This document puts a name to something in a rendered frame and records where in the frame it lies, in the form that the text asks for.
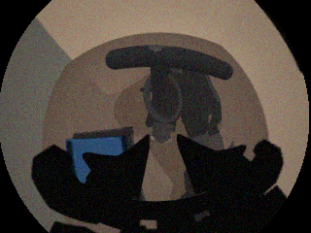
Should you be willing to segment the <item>blue tray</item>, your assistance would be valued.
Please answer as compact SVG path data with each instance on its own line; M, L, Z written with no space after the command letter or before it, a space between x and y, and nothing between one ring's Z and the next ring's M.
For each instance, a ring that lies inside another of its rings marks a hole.
M92 137L92 139L66 139L66 151L73 159L73 166L71 172L77 176L81 183L86 182L90 170L88 164L82 159L85 152L97 152L97 154L105 155L120 155L127 150L127 137L125 136L112 136L112 137Z

